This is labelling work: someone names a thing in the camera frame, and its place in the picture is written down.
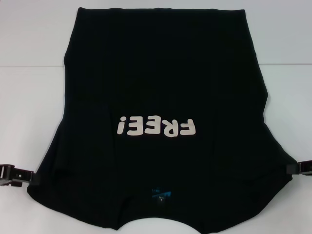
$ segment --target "white backdrop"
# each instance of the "white backdrop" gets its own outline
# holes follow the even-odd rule
[[[0,0],[0,163],[36,170],[62,118],[63,57],[79,7],[245,9],[269,92],[266,123],[297,161],[312,159],[312,2],[308,0]],[[0,232],[197,234],[166,219],[119,231],[77,221],[0,187]],[[312,233],[312,177],[294,176],[255,218],[225,234]]]

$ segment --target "white surface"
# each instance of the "white surface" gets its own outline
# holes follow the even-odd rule
[[[0,163],[36,170],[63,112],[61,66],[76,11],[85,8],[219,8],[247,12],[259,63],[312,63],[310,1],[2,0],[0,1]],[[4,67],[45,66],[45,67]],[[312,159],[312,65],[260,66],[270,95],[265,118],[297,161]],[[118,232],[77,221],[0,187],[0,232],[9,234],[197,234],[165,219],[130,222]],[[224,234],[312,233],[312,178],[294,176],[255,218]]]

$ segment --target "white table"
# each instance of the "white table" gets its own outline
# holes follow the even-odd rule
[[[312,159],[312,2],[308,0],[1,0],[0,163],[36,170],[64,104],[63,57],[78,7],[245,9],[269,100],[266,123],[297,161]],[[159,218],[118,232],[77,221],[0,187],[0,232],[10,234],[196,234]],[[294,176],[255,218],[227,234],[312,233],[312,178]]]

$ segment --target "black clamp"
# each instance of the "black clamp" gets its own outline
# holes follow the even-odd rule
[[[312,160],[287,165],[286,173],[291,175],[302,174],[305,176],[312,176]]]
[[[0,165],[0,186],[21,187],[23,182],[38,184],[39,177],[33,171],[17,169],[11,164]]]

